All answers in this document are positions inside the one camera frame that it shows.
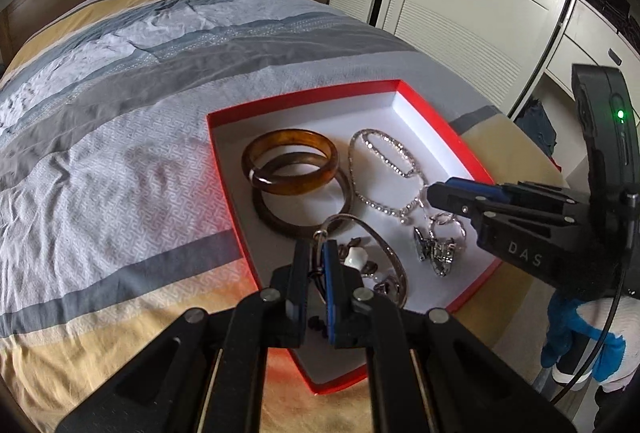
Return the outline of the silver metal wristwatch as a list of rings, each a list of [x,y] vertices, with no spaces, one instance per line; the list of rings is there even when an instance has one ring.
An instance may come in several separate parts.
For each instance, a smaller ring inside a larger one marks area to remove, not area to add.
[[[420,262],[430,263],[434,273],[439,277],[449,275],[457,252],[454,238],[440,239],[433,233],[425,234],[419,227],[414,227],[413,241]]]

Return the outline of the dark olive bangle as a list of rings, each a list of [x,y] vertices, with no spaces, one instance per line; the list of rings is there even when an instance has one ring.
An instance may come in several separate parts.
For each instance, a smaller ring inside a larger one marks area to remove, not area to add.
[[[286,175],[314,171],[316,167],[291,166],[280,169]],[[259,219],[267,227],[288,238],[311,238],[331,211],[349,212],[354,195],[346,173],[338,169],[335,178],[312,193],[300,196],[278,196],[252,190],[252,202]]]

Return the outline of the silver thin bangle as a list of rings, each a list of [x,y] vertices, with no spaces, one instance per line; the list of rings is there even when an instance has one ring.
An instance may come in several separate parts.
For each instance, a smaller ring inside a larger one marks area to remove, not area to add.
[[[364,286],[389,297],[401,309],[408,300],[408,274],[399,255],[380,233],[358,216],[341,212],[329,216],[312,235],[317,264],[322,245],[338,238],[338,257],[359,271]]]

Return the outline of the striped bed cover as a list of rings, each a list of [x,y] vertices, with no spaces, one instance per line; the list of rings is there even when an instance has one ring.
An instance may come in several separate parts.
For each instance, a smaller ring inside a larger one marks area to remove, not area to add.
[[[262,98],[406,81],[499,182],[551,160],[454,72],[308,0],[90,0],[1,81],[1,379],[51,432],[190,306],[247,294],[205,118]]]

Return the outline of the amber orange bangle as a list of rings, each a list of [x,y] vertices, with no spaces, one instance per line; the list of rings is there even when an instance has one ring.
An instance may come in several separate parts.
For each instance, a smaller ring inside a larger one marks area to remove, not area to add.
[[[288,146],[304,146],[318,150],[289,152],[274,157],[268,164],[258,167],[257,161],[272,149]],[[297,175],[279,175],[283,168],[315,166],[314,171]],[[280,195],[305,195],[331,182],[340,166],[340,157],[334,143],[324,135],[305,129],[281,129],[259,135],[242,153],[241,168],[255,190]]]

